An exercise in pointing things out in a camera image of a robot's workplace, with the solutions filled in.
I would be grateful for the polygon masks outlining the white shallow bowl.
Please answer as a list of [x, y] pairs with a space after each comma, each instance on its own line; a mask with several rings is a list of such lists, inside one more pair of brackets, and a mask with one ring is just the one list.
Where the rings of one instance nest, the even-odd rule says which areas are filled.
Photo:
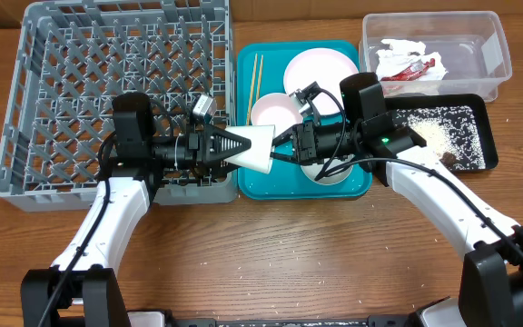
[[297, 106], [286, 94], [266, 94], [256, 101], [251, 112], [252, 125], [273, 125], [278, 136], [288, 128], [302, 122]]

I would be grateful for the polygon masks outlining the right wooden chopstick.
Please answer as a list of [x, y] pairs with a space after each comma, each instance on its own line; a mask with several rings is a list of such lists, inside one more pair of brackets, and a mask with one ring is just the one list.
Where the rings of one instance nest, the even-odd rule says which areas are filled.
[[256, 73], [256, 80], [255, 80], [256, 84], [255, 84], [255, 87], [254, 87], [254, 96], [253, 96], [253, 103], [254, 104], [260, 98], [263, 64], [264, 64], [264, 55], [262, 54], [261, 56], [258, 56], [257, 73]]

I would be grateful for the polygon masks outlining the red snack wrapper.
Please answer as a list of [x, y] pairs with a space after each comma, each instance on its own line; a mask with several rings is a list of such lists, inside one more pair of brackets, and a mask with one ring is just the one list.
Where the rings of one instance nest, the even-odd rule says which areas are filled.
[[436, 64], [436, 60], [434, 58], [431, 58], [427, 62], [422, 62], [421, 60], [418, 60], [417, 62], [411, 64], [401, 72], [393, 75], [393, 76], [387, 76], [382, 77], [382, 81], [413, 81], [420, 77], [422, 77], [425, 73], [428, 72], [428, 70], [432, 67], [434, 67]]

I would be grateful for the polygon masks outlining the black waste tray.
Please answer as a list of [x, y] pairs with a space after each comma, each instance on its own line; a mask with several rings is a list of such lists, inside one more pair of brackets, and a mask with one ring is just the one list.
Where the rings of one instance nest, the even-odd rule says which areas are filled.
[[498, 153], [483, 99], [476, 94], [392, 97], [386, 100], [396, 127], [408, 126], [426, 141], [401, 159], [452, 172], [493, 169]]

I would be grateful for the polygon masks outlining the teal serving tray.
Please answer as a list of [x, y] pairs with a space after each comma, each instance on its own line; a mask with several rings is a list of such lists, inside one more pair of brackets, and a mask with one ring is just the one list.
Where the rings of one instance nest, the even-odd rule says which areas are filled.
[[[286, 93], [284, 76], [290, 61], [302, 52], [314, 48], [338, 51], [354, 65], [359, 56], [354, 46], [342, 40], [301, 41], [253, 44], [238, 54], [236, 122], [246, 123], [252, 83], [253, 61], [264, 60], [261, 74], [261, 95]], [[309, 179], [302, 168], [292, 163], [275, 161], [268, 174], [241, 168], [238, 184], [242, 192], [254, 200], [298, 200], [356, 197], [366, 193], [372, 184], [372, 174], [358, 165], [350, 168], [349, 176], [335, 185], [322, 185]]]

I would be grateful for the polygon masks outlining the white paper cup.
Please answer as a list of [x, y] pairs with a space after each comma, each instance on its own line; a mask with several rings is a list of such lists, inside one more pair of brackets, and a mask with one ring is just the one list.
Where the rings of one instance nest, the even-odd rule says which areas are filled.
[[229, 157], [226, 162], [259, 173], [271, 171], [274, 125], [228, 126], [226, 131], [251, 141], [251, 147], [248, 150]]

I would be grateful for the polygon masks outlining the grey bowl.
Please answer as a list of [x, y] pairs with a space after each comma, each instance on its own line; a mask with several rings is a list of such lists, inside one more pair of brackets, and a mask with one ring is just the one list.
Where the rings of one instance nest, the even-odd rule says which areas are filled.
[[345, 169], [340, 169], [337, 173], [332, 174], [330, 176], [323, 176], [320, 180], [316, 181], [315, 178], [317, 177], [323, 166], [323, 163], [313, 163], [311, 165], [302, 165], [301, 170], [304, 173], [304, 175], [313, 183], [326, 186], [341, 183], [342, 181], [347, 179], [352, 172], [352, 167], [349, 166]]

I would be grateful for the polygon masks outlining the wooden chopstick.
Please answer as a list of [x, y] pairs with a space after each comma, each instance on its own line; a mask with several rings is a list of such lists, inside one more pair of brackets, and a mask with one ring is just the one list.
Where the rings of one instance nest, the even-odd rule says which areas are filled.
[[246, 125], [249, 125], [250, 121], [251, 121], [251, 110], [252, 110], [252, 105], [253, 105], [254, 87], [256, 84], [255, 80], [256, 80], [256, 73], [257, 73], [257, 64], [258, 64], [258, 54], [256, 53], [254, 55], [254, 60], [253, 60], [252, 80], [251, 80], [251, 85], [250, 85], [248, 110], [247, 110], [247, 115], [246, 115]]
[[255, 87], [254, 87], [254, 96], [253, 96], [253, 103], [254, 104], [260, 98], [263, 64], [264, 64], [264, 55], [262, 54], [261, 56], [258, 56], [257, 73], [256, 73], [256, 80], [255, 80], [256, 84], [255, 84]]

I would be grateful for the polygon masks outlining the grey dishwasher rack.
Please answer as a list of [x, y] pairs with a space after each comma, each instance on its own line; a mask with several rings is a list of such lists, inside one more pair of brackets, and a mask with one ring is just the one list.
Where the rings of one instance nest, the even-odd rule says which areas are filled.
[[0, 198], [26, 212], [89, 207], [113, 99], [157, 101], [161, 134], [190, 130], [202, 94], [212, 124], [236, 122], [230, 4], [47, 1], [25, 10], [0, 143]]

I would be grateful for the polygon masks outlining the white rice pile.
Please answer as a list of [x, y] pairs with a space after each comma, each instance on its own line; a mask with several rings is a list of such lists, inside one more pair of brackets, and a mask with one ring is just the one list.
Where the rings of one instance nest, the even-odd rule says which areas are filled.
[[487, 168], [479, 129], [469, 106], [398, 109], [393, 113], [393, 121], [420, 135], [438, 158], [445, 152], [455, 154], [458, 161], [449, 170]]

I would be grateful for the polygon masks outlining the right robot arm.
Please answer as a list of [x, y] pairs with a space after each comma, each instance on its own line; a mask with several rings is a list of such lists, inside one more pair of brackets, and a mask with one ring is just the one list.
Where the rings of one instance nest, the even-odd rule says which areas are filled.
[[292, 153], [272, 154], [287, 163], [324, 164], [319, 177], [338, 173], [351, 155], [381, 183], [410, 200], [444, 234], [463, 260], [459, 296], [427, 304], [408, 315], [371, 316], [370, 326], [523, 326], [523, 226], [499, 213], [453, 175], [393, 110], [429, 105], [431, 97], [384, 96], [374, 73], [340, 82], [337, 124], [295, 124], [276, 136]]

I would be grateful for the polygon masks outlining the left wooden chopstick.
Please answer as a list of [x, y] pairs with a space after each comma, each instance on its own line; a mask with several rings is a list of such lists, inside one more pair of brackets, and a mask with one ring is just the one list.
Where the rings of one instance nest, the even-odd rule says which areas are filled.
[[254, 55], [254, 60], [253, 60], [252, 80], [251, 80], [251, 85], [250, 85], [248, 110], [247, 110], [247, 115], [246, 115], [246, 125], [249, 125], [250, 121], [251, 121], [251, 110], [252, 110], [252, 105], [253, 105], [254, 87], [256, 84], [255, 80], [256, 80], [256, 73], [257, 73], [257, 64], [258, 64], [258, 54], [256, 53]]

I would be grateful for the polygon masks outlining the dark brown food scrap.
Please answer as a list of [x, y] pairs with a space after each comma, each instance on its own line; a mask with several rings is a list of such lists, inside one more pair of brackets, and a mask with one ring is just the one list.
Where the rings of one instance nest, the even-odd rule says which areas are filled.
[[440, 162], [446, 166], [448, 169], [451, 169], [454, 167], [454, 165], [457, 163], [458, 159], [455, 154], [450, 152], [445, 152], [440, 158]]

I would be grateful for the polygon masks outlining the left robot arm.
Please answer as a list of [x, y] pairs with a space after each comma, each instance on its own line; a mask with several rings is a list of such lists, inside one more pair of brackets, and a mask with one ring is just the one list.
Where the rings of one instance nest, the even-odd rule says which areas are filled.
[[114, 131], [98, 152], [94, 202], [66, 249], [47, 269], [29, 271], [21, 284], [26, 326], [164, 326], [163, 311], [128, 312], [116, 280], [136, 225], [153, 203], [167, 168], [201, 166], [252, 148], [252, 141], [207, 124], [188, 134], [156, 133], [148, 94], [112, 101]]

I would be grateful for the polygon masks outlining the large white plate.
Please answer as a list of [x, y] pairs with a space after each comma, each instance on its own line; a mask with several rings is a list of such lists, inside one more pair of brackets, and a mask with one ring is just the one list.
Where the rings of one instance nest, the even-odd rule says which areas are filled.
[[283, 86], [291, 95], [316, 82], [343, 104], [340, 82], [358, 72], [357, 65], [347, 55], [330, 48], [312, 48], [290, 60], [283, 76]]

